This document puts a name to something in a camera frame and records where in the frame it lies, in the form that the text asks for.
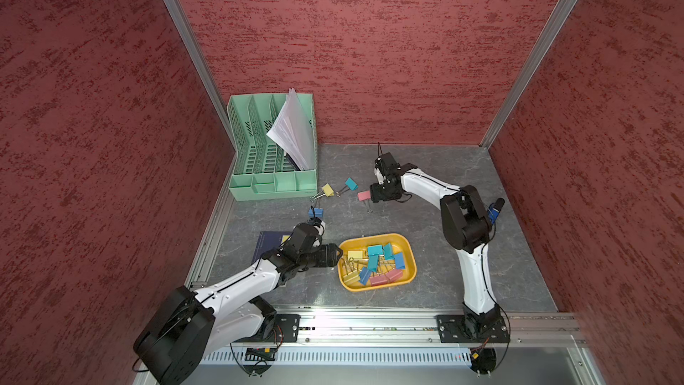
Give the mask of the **pink binder clip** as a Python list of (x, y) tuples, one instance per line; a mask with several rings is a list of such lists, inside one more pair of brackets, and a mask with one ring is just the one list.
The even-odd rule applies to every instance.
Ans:
[(365, 206), (366, 211), (368, 213), (372, 213), (372, 202), (371, 202), (371, 192), (370, 191), (363, 191), (359, 192), (357, 194), (357, 199), (361, 203), (363, 203), (363, 206)]
[(385, 276), (390, 283), (395, 283), (403, 278), (404, 271), (402, 269), (393, 269), (386, 272)]
[(369, 284), (371, 286), (384, 285), (388, 283), (388, 278), (385, 274), (380, 274), (379, 276), (372, 276), (369, 279)]

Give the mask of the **olive yellow binder clip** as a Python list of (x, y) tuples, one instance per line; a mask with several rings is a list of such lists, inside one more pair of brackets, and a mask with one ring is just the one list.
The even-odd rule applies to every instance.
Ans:
[(349, 260), (364, 260), (363, 250), (352, 250), (347, 253), (347, 258)]

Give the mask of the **teal white binder clip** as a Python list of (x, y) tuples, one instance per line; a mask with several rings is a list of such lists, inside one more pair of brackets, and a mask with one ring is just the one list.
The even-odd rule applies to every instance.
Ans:
[(371, 245), (367, 248), (368, 256), (382, 256), (384, 254), (384, 248), (382, 245)]

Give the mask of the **yellow plastic storage box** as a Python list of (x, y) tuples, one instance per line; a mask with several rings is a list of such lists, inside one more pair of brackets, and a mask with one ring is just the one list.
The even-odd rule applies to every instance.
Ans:
[[(367, 283), (367, 285), (361, 285), (361, 283), (356, 283), (355, 285), (351, 286), (347, 286), (342, 283), (344, 274), (350, 273), (355, 270), (360, 273), (363, 267), (367, 267), (369, 256), (366, 248), (368, 246), (384, 246), (387, 243), (391, 243), (393, 245), (394, 255), (395, 253), (399, 252), (404, 253), (406, 269), (404, 269), (404, 275), (401, 280), (398, 280), (395, 283), (388, 282), (384, 285), (378, 286), (371, 286), (369, 282)], [(411, 249), (411, 245), (409, 244), (406, 238), (404, 238), (402, 235), (399, 235), (398, 233), (385, 233), (384, 235), (374, 235), (369, 237), (347, 240), (340, 245), (340, 249), (342, 249), (343, 251), (343, 257), (340, 260), (340, 263), (338, 263), (338, 278), (340, 279), (340, 283), (342, 283), (342, 285), (349, 292), (366, 292), (371, 290), (386, 289), (391, 287), (397, 287), (400, 285), (405, 285), (411, 283), (411, 281), (416, 277), (418, 272), (418, 268), (416, 265), (415, 258), (413, 256), (413, 250)], [(352, 250), (363, 250), (364, 260), (349, 260), (347, 258), (347, 253)], [(386, 274), (386, 272), (393, 269), (395, 269), (394, 260), (385, 260), (382, 255), (379, 256), (378, 270), (375, 273), (372, 273), (372, 276)]]

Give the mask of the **pink binder clip back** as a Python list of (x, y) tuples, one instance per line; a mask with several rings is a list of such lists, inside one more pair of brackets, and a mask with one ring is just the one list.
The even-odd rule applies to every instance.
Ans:
[(388, 278), (385, 274), (380, 274), (379, 276), (372, 276), (369, 279), (369, 284), (371, 286), (384, 285), (388, 283)]

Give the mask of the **blue binder clip front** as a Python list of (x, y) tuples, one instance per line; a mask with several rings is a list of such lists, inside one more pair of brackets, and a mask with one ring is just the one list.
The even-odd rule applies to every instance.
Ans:
[(402, 252), (395, 253), (393, 260), (394, 260), (394, 264), (395, 264), (395, 269), (399, 269), (399, 270), (406, 269), (404, 253), (402, 253)]

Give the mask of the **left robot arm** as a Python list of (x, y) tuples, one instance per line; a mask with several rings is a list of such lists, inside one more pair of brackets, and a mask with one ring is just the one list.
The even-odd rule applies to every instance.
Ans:
[(322, 237), (317, 217), (297, 224), (284, 242), (224, 281), (192, 291), (180, 286), (166, 297), (133, 349), (159, 384), (180, 384), (200, 361), (238, 340), (274, 337), (276, 311), (264, 296), (311, 268), (333, 268), (343, 257)]

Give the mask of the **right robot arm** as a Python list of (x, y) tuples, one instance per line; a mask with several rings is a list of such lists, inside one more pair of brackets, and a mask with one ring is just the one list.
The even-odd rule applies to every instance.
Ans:
[(457, 251), (461, 265), (464, 327), (475, 335), (500, 320), (501, 308), (491, 290), (488, 249), (505, 200), (499, 198), (486, 207), (476, 187), (447, 184), (413, 164), (399, 164), (389, 153), (375, 160), (374, 174), (372, 202), (415, 195), (440, 211), (445, 240)]

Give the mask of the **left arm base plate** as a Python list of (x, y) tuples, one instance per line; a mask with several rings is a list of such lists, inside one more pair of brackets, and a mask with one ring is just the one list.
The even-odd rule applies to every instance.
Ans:
[(241, 338), (236, 343), (265, 342), (272, 344), (293, 343), (299, 336), (301, 315), (275, 314), (267, 317), (252, 336)]

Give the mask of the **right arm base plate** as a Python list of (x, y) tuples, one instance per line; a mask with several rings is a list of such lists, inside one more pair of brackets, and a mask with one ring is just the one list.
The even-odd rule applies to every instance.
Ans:
[(441, 343), (481, 345), (511, 341), (509, 326), (501, 315), (437, 315), (436, 329)]

